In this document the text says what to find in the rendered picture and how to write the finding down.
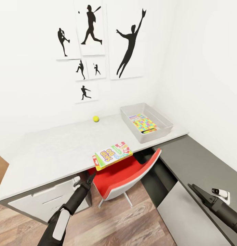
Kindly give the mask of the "tennis ball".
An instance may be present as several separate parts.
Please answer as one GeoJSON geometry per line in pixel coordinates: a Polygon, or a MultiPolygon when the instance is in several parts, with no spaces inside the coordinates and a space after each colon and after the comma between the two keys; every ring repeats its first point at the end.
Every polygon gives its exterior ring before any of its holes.
{"type": "Polygon", "coordinates": [[[93,121],[98,122],[98,120],[99,120],[99,117],[98,116],[94,116],[93,117],[93,121]]]}

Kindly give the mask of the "board game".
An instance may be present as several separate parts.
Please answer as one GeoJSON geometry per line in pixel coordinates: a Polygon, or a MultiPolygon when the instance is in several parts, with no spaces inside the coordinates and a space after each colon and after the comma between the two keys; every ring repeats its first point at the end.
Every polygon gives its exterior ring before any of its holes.
{"type": "Polygon", "coordinates": [[[135,115],[133,117],[129,117],[132,122],[145,119],[145,117],[142,114],[135,115]]]}
{"type": "Polygon", "coordinates": [[[132,150],[128,147],[126,142],[123,141],[116,145],[96,152],[93,156],[93,161],[97,171],[100,171],[132,155],[132,150]]]}

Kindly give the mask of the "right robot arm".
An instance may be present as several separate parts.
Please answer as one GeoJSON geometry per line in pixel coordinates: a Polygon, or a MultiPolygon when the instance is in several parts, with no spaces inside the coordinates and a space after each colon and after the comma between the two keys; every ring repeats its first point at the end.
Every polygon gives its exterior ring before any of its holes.
{"type": "Polygon", "coordinates": [[[237,233],[237,212],[228,205],[230,204],[230,193],[221,189],[212,188],[212,196],[195,184],[187,184],[193,192],[199,196],[201,202],[209,208],[220,220],[237,233]]]}

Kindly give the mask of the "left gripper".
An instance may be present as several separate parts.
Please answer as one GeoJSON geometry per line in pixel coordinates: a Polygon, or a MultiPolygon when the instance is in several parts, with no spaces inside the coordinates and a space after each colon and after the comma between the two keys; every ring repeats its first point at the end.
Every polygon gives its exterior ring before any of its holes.
{"type": "MultiPolygon", "coordinates": [[[[95,177],[97,173],[94,172],[85,182],[82,182],[80,187],[73,193],[73,195],[71,195],[70,198],[74,199],[78,205],[80,206],[80,204],[82,203],[82,201],[84,200],[84,198],[86,197],[88,191],[91,188],[91,183],[93,182],[93,179],[95,177]]],[[[79,207],[78,206],[78,207],[79,207]]]]}

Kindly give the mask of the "jigsaw puzzle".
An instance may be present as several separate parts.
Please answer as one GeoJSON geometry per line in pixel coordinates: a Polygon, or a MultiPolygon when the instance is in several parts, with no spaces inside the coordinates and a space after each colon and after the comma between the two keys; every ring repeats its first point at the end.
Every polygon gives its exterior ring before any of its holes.
{"type": "Polygon", "coordinates": [[[150,133],[150,132],[154,132],[154,131],[156,131],[156,130],[157,130],[156,128],[149,129],[149,130],[143,131],[143,134],[147,134],[147,133],[150,133]]]}
{"type": "Polygon", "coordinates": [[[157,125],[155,125],[149,118],[145,118],[145,119],[142,119],[142,120],[135,121],[135,126],[141,132],[157,127],[157,125]]]}

